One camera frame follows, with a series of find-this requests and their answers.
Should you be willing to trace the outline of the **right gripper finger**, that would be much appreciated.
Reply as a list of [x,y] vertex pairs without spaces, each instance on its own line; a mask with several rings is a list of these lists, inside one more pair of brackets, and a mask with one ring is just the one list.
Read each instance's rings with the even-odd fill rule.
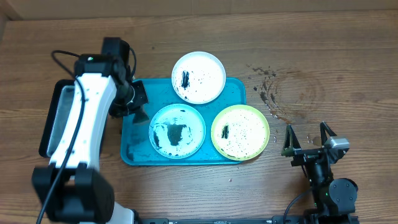
[[281,156],[293,157],[300,150],[301,146],[294,133],[292,125],[288,124],[286,127],[284,147],[281,151]]
[[328,139],[327,136],[329,136],[329,137],[336,136],[336,133],[334,131],[332,131],[332,129],[329,127],[329,125],[327,125],[327,123],[324,121],[322,121],[320,123],[320,133],[321,133],[322,144],[326,143],[326,141]]

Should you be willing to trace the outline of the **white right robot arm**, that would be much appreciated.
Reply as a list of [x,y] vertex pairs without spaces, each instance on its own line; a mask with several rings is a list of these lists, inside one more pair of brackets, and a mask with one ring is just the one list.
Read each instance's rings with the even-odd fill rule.
[[[302,149],[293,127],[286,127],[282,156],[291,157],[291,166],[302,168],[310,188],[295,197],[285,209],[282,223],[358,223],[353,217],[358,196],[357,184],[347,178],[335,179],[331,166],[349,151],[349,141],[333,132],[326,122],[320,123],[321,146]],[[307,194],[312,194],[314,208],[303,215],[288,216],[291,207]]]

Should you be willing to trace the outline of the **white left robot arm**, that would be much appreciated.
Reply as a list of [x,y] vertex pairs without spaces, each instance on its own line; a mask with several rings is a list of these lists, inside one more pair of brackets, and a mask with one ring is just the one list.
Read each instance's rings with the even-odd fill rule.
[[106,37],[100,54],[77,55],[67,70],[73,100],[62,137],[46,167],[35,167],[32,185],[42,204],[37,222],[48,216],[64,223],[137,223],[134,211],[118,204],[100,174],[100,152],[108,116],[137,114],[148,102],[144,84],[134,81],[134,54],[119,37]]

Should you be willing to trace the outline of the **light blue plate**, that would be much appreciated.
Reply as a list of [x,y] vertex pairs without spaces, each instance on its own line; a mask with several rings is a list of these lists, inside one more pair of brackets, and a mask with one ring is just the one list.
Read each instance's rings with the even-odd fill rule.
[[184,159],[196,153],[205,141],[203,116],[193,107],[172,104],[160,109],[149,125],[152,147],[168,159]]

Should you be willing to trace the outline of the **dark green sponge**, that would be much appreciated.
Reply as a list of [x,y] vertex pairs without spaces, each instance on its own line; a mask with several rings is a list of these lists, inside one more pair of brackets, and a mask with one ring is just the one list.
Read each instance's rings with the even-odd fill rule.
[[142,124],[145,123],[149,120],[149,116],[147,113],[142,109],[138,109],[134,113],[134,117],[132,119],[133,124]]

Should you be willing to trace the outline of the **yellow-green plate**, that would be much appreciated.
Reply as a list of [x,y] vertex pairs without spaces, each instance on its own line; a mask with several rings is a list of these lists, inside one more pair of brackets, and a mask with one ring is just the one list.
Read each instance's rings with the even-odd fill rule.
[[211,125],[211,141],[224,157],[247,161],[267,146],[271,132],[265,116],[248,105],[233,105],[220,111]]

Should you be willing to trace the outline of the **white plate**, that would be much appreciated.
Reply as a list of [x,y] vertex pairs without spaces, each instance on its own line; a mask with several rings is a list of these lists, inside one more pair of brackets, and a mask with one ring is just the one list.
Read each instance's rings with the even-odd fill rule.
[[176,94],[191,104],[215,100],[226,84],[226,71],[218,58],[208,52],[190,52],[174,65],[171,74]]

